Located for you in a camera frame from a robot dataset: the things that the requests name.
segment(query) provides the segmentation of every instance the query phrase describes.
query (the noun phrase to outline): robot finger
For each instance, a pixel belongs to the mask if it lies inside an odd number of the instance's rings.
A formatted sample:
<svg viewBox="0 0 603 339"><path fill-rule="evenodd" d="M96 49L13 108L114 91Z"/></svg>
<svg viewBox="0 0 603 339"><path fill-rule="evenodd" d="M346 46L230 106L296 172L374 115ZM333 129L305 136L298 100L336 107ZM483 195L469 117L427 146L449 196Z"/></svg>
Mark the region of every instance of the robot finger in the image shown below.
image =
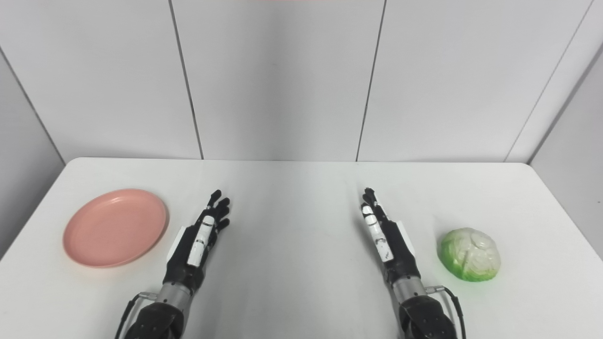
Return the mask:
<svg viewBox="0 0 603 339"><path fill-rule="evenodd" d="M216 201L218 201L218 199L220 199L221 196L222 196L222 191L220 191L219 189L217 189L214 193L212 193L212 195L209 197L209 201L207 202L207 208L212 208L213 204L215 204Z"/></svg>
<svg viewBox="0 0 603 339"><path fill-rule="evenodd" d="M220 232L221 230L225 229L228 225L230 225L230 219L224 219L222 221L220 221L218 223L218 225L216 225L216 232Z"/></svg>

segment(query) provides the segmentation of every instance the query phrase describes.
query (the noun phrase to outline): toy cabbage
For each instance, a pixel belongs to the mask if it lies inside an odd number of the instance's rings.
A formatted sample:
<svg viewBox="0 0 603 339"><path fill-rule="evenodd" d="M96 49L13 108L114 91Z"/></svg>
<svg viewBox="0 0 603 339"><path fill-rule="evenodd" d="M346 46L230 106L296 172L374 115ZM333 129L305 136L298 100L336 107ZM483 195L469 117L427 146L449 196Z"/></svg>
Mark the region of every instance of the toy cabbage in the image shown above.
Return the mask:
<svg viewBox="0 0 603 339"><path fill-rule="evenodd" d="M500 254L487 234L466 227L449 232L440 243L442 264L459 279L485 281L500 269Z"/></svg>

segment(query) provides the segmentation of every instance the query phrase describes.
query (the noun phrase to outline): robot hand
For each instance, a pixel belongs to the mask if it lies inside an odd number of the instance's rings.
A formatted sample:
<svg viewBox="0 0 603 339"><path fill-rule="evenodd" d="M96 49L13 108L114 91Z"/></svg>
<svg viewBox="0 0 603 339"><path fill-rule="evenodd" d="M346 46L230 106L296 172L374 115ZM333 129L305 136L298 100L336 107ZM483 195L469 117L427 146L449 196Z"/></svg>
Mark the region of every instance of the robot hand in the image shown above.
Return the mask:
<svg viewBox="0 0 603 339"><path fill-rule="evenodd" d="M405 239L398 225L387 217L372 189L365 189L362 199L365 201L361 205L362 216L384 263L386 280L400 304L400 325L405 338L456 339L454 325L446 317L442 306L427 295L428 292L440 290L451 294L465 338L463 313L458 298L445 287L423 286L409 239Z"/></svg>
<svg viewBox="0 0 603 339"><path fill-rule="evenodd" d="M216 244L218 234L230 224L230 199L215 191L197 221L182 227L168 253L163 287L159 294L139 293L126 307L116 339L138 297L154 303L142 308L125 339L179 339L184 332L188 310L195 292L205 277L203 268L207 256Z"/></svg>

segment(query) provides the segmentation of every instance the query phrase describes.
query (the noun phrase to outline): white finger segment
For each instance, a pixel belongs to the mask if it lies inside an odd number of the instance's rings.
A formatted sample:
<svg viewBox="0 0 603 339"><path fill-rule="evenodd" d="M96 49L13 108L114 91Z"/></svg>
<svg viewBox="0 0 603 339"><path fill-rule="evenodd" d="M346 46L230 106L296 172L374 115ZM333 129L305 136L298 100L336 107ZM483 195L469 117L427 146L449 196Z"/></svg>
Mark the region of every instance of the white finger segment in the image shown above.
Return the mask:
<svg viewBox="0 0 603 339"><path fill-rule="evenodd" d="M205 247L207 247L207 240L209 239L209 235L212 233L213 224L215 223L215 219L209 215L206 215L201 222L201 227L199 227L199 232L197 232L197 237L195 238L195 242L192 244L191 253L189 254L187 264L199 267L201 264L201 257L203 256L203 252L205 251Z"/></svg>
<svg viewBox="0 0 603 339"><path fill-rule="evenodd" d="M375 244L375 247L377 247L377 252L379 253L379 257L381 257L381 261L387 262L394 259L390 245L387 243L387 239L381 230L377 217L373 214L373 209L369 206L364 206L362 208L362 213L367 214L364 221L368 225L368 231L371 233L373 243Z"/></svg>

